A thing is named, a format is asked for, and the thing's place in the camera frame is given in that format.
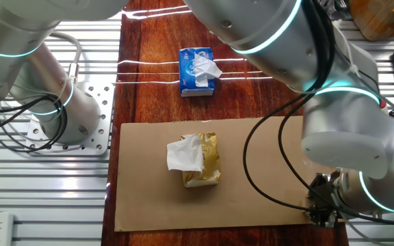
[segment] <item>metal mounting plate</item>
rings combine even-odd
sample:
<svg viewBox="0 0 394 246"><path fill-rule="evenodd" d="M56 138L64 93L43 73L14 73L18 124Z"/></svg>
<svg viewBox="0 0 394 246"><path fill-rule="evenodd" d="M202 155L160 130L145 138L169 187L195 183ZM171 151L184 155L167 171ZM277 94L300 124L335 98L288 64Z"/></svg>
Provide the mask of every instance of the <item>metal mounting plate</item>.
<svg viewBox="0 0 394 246"><path fill-rule="evenodd" d="M109 133L112 119L112 109L115 95L115 87L111 83L78 83L80 90L91 94L100 107L100 121L95 131L84 141L77 145L64 145L55 143L51 149L32 152L32 156L101 156L106 153L109 145ZM47 139L39 123L31 120L28 128L28 137L32 139ZM35 148L43 146L45 141L27 140L25 145L34 145Z"/></svg>

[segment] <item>orange container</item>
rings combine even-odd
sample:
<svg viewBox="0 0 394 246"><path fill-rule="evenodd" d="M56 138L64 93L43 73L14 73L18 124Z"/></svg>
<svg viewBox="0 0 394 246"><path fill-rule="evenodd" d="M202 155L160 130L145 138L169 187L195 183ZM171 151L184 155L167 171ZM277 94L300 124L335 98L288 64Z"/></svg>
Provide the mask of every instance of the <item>orange container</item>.
<svg viewBox="0 0 394 246"><path fill-rule="evenodd" d="M366 39L394 37L394 0L351 0L350 13Z"/></svg>

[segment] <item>gold packaging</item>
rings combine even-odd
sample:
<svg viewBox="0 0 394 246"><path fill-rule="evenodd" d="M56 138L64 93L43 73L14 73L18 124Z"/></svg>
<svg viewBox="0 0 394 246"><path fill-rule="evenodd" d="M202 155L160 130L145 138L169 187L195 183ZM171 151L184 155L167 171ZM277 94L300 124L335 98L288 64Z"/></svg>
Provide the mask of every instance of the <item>gold packaging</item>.
<svg viewBox="0 0 394 246"><path fill-rule="evenodd" d="M205 185L216 185L222 174L220 156L217 152L217 135L215 133L198 133L200 136L203 153L203 170L201 172L183 171L183 185L189 187L200 187Z"/></svg>

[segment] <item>wooden table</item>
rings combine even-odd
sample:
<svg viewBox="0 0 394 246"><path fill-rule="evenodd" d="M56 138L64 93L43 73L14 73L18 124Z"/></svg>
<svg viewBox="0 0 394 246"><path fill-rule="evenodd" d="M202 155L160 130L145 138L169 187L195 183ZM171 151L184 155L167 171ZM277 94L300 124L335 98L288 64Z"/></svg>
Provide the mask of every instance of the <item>wooden table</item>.
<svg viewBox="0 0 394 246"><path fill-rule="evenodd" d="M212 48L224 72L213 96L181 98L178 53L188 47ZM181 0L131 0L122 18L119 60L103 246L348 245L344 224L337 229L286 225L115 233L122 123L262 117L296 96L209 33Z"/></svg>

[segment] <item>brown cardboard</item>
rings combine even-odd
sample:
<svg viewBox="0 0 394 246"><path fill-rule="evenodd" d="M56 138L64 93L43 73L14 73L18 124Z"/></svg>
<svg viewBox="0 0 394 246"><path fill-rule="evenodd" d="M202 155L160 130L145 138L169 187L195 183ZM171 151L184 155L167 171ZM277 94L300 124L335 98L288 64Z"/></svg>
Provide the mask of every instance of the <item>brown cardboard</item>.
<svg viewBox="0 0 394 246"><path fill-rule="evenodd" d="M252 138L248 167L255 183L272 197L304 205L306 188L280 155L277 131L282 117L272 117ZM302 211L277 205L248 183L242 164L244 142L259 119L209 122L134 123L121 126L115 231L218 228L308 223ZM332 169L312 164L301 151L302 117L284 130L285 151L299 174L311 182L316 172ZM222 175L215 186L185 188L180 171L168 171L168 143L181 135L214 132L218 136Z"/></svg>
<svg viewBox="0 0 394 246"><path fill-rule="evenodd" d="M350 13L366 39L394 37L394 0L351 0Z"/></svg>

